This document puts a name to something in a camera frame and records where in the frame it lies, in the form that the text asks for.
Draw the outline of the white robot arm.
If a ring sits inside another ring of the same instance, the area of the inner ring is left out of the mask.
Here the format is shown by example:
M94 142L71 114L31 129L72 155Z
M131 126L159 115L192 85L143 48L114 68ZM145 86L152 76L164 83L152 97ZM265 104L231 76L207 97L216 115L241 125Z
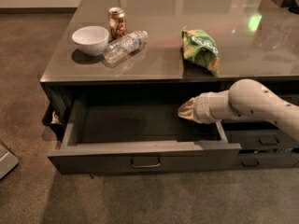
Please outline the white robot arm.
M238 80L227 91L201 93L181 105L178 116L204 124L224 119L264 120L299 141L299 106L252 79Z

